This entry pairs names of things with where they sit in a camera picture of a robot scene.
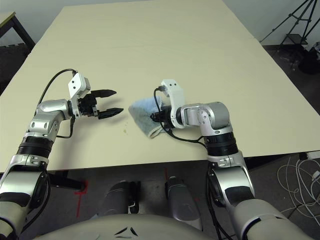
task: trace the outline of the blue towel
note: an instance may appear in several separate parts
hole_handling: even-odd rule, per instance
[[[161,108],[161,97],[157,96],[156,99]],[[153,97],[138,100],[129,107],[129,113],[133,117],[135,123],[144,134],[151,139],[163,132],[160,123],[154,122],[150,118],[150,115],[156,112],[158,112],[158,108]]]

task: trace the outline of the table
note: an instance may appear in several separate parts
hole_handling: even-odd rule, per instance
[[[10,28],[13,28],[16,31],[16,33],[24,41],[30,51],[34,48],[35,42],[32,40],[32,38],[29,36],[27,31],[17,19],[16,13],[14,11],[0,12],[0,38]]]
[[[320,116],[221,0],[152,0],[64,7],[0,97],[0,171],[16,153],[51,77],[74,68],[91,89],[117,94],[99,109],[124,111],[82,117],[71,139],[57,138],[48,170],[206,159],[198,145],[166,134],[148,139],[128,107],[175,79],[187,104],[223,102],[245,157],[320,149]],[[71,73],[45,100],[69,98]],[[174,130],[194,139],[197,128]],[[69,122],[60,135],[69,134]]]

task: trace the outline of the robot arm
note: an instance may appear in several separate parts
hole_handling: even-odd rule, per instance
[[[70,100],[48,100],[37,106],[22,143],[0,180],[1,239],[16,239],[23,230],[27,214],[41,206],[46,192],[49,197],[50,180],[46,169],[60,123],[71,119],[73,126],[75,119],[81,116],[104,119],[123,111],[123,108],[97,110],[97,97],[109,97],[116,92],[96,90],[87,94],[90,84],[80,73],[73,76],[68,87]]]
[[[255,198],[229,111],[223,103],[185,105],[183,90],[173,79],[163,80],[158,89],[170,98],[171,106],[151,118],[169,128],[200,128],[209,161],[209,198],[218,207],[226,208],[239,240],[311,239],[269,203]]]

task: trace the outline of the black metal frame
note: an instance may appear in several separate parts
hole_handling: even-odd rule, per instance
[[[24,41],[24,43],[31,51],[36,44],[24,29],[24,27],[21,25],[16,16],[11,17],[9,21],[7,21],[2,27],[0,27],[0,38],[11,28],[16,31],[16,33],[20,36],[20,38]]]
[[[307,6],[305,7],[305,9],[302,11],[302,13],[300,14],[300,16],[295,16],[295,13],[296,13],[300,8],[302,8],[307,2],[309,2],[309,3],[308,3]],[[297,45],[297,44],[298,44],[298,45],[308,44],[308,43],[306,42],[307,36],[312,32],[312,30],[313,30],[313,29],[316,27],[316,25],[320,22],[320,18],[319,18],[319,19],[315,22],[315,24],[310,28],[310,30],[307,32],[308,27],[309,27],[309,24],[310,24],[311,19],[312,19],[312,16],[313,16],[313,14],[314,14],[314,10],[315,10],[315,8],[316,8],[317,2],[318,2],[318,0],[305,0],[300,6],[297,7],[296,10],[294,10],[292,13],[290,13],[285,20],[283,20],[278,26],[276,26],[276,28],[272,29],[272,31],[271,31],[267,36],[265,36],[265,37],[260,41],[260,43],[261,43],[262,41],[264,41],[267,37],[269,37],[275,30],[277,30],[277,29],[278,29],[284,22],[286,22],[289,18],[293,17],[293,18],[296,19],[296,21],[295,21],[293,27],[291,28],[291,30],[286,34],[285,38],[284,38],[283,41],[280,43],[280,45],[283,45],[284,42],[285,42],[285,40],[286,40],[287,38],[289,38],[295,45]],[[311,6],[312,3],[313,3],[313,6],[312,6],[312,10],[311,10],[311,12],[310,12],[309,18],[303,18],[304,14],[305,14],[306,11],[309,9],[309,7]],[[300,41],[299,41],[299,42],[295,42],[295,41],[293,40],[292,36],[291,36],[291,35],[293,35],[293,34],[291,34],[291,32],[294,30],[294,28],[296,27],[296,25],[298,25],[299,21],[307,21],[307,23],[306,23],[306,26],[305,26],[303,35],[302,35],[302,37],[300,38]]]
[[[86,185],[84,182],[67,178],[68,171],[56,171],[55,174],[49,173],[50,183],[52,187],[70,189],[82,192]]]

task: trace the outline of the power cord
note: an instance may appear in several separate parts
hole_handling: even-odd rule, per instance
[[[310,207],[313,207],[315,205],[320,205],[320,194],[318,194],[317,197],[315,197],[315,194],[313,192],[313,186],[315,183],[319,184],[320,185],[320,176],[318,175],[316,178],[313,177],[312,174],[310,174],[309,172],[307,172],[305,169],[301,168],[301,165],[302,164],[305,164],[307,162],[312,162],[312,163],[315,163],[317,164],[317,166],[319,167],[318,170],[320,170],[320,163],[318,163],[317,161],[315,161],[314,159],[306,159],[306,160],[298,160],[296,162],[295,165],[293,164],[290,164],[290,161],[291,161],[291,157],[289,157],[288,159],[288,162],[287,164],[285,165],[282,165],[279,167],[279,169],[277,170],[277,179],[278,179],[278,182],[279,184],[281,185],[282,188],[284,188],[288,193],[289,193],[289,196],[290,196],[290,199],[292,201],[292,204],[294,207],[291,207],[291,208],[288,208],[288,209],[285,209],[283,211],[281,211],[281,213],[284,213],[286,211],[289,211],[289,210],[292,210],[291,213],[288,215],[287,218],[290,218],[292,216],[292,214],[295,212],[295,211],[298,211],[300,214],[302,214],[303,216],[307,217],[307,218],[312,218],[316,221],[316,223],[320,226],[320,223],[317,219],[317,217],[320,217],[320,214],[314,214],[311,210],[310,210]],[[296,179],[297,179],[297,182],[298,182],[298,188],[294,189],[294,190],[291,190],[290,187],[289,187],[289,182],[288,182],[288,168],[291,167],[291,168],[295,168],[295,174],[296,174]],[[286,187],[282,184],[282,182],[280,181],[280,177],[279,177],[279,172],[282,168],[285,168],[285,182],[286,182]],[[304,173],[306,173],[308,176],[311,177],[311,184],[310,184],[310,187],[308,188],[304,179],[302,178],[302,175],[301,175],[301,171],[303,171]],[[304,194],[303,194],[303,191],[302,191],[302,185],[305,189],[305,191],[307,192],[308,196],[312,199],[312,201],[310,202],[306,202],[305,200],[305,197]],[[301,200],[299,200],[296,196],[296,194],[300,194],[300,198]],[[305,209],[310,213],[310,214],[305,214],[304,212],[302,212],[300,210],[301,207],[305,207]]]
[[[228,235],[227,232],[220,225],[220,223],[219,223],[219,221],[218,221],[218,219],[216,217],[216,213],[215,213],[215,210],[214,210],[213,205],[212,205],[211,190],[210,190],[210,187],[208,185],[208,180],[209,180],[208,179],[209,178],[208,174],[209,174],[209,171],[210,171],[210,163],[208,163],[207,171],[206,171],[206,174],[205,174],[204,191],[205,191],[206,204],[208,206],[208,209],[209,209],[209,212],[210,212],[210,215],[211,215],[211,218],[212,218],[213,225],[215,227],[215,231],[216,231],[218,240],[224,240],[224,239],[233,240],[231,237],[235,236],[235,234],[231,235],[231,236]],[[225,238],[221,237],[220,231],[223,233]]]
[[[160,109],[160,107],[159,107],[158,100],[157,100],[157,96],[156,96],[157,91],[161,91],[161,86],[160,86],[160,87],[157,87],[157,88],[153,91],[154,101],[155,101],[156,107],[158,108],[158,113],[160,113],[160,112],[161,112],[161,109]],[[171,136],[172,138],[174,138],[174,139],[176,139],[176,140],[179,140],[179,141],[183,141],[183,142],[189,142],[189,143],[193,143],[193,144],[200,144],[200,145],[202,145],[203,147],[205,147],[205,148],[207,149],[206,145],[205,145],[204,143],[200,142],[200,140],[203,138],[203,136],[199,137],[198,139],[194,139],[194,140],[193,140],[193,139],[184,139],[184,138],[181,138],[181,137],[178,137],[178,136],[174,135],[174,133],[172,132],[171,129],[167,130],[167,129],[164,127],[164,125],[163,125],[163,123],[162,123],[161,121],[160,121],[160,125],[161,125],[162,129],[163,129],[169,136]]]
[[[40,210],[36,213],[36,215],[34,215],[34,217],[26,225],[23,226],[21,233],[23,233],[25,230],[27,230],[27,228],[29,228],[30,225],[35,222],[35,220],[40,216],[40,214],[44,211],[45,207],[47,206],[47,203],[48,203],[49,197],[50,197],[50,193],[51,193],[51,183],[50,183],[49,175],[47,176],[46,184],[47,184],[47,193],[46,193],[46,198],[44,200],[44,203],[42,204]]]
[[[46,95],[46,93],[47,93],[50,85],[54,82],[54,80],[55,80],[60,74],[63,74],[63,73],[65,73],[65,72],[72,72],[72,75],[73,75],[73,76],[77,73],[77,71],[74,70],[74,69],[72,69],[72,68],[63,69],[63,70],[57,72],[57,73],[53,76],[53,78],[51,78],[51,80],[48,82],[48,84],[46,85],[46,87],[45,87],[45,89],[44,89],[44,91],[43,91],[43,93],[42,93],[42,95],[41,95],[41,97],[40,97],[40,99],[39,99],[39,101],[38,101],[37,107],[39,106],[39,104],[42,103],[42,100],[44,99],[44,97],[45,97],[45,95]],[[60,135],[57,135],[56,137],[57,137],[57,138],[61,138],[61,139],[69,139],[69,138],[71,138],[71,137],[72,137],[72,134],[73,134],[73,131],[74,131],[75,120],[76,120],[76,116],[72,115],[72,116],[71,116],[71,119],[70,119],[70,134],[69,134],[69,136],[60,136]]]

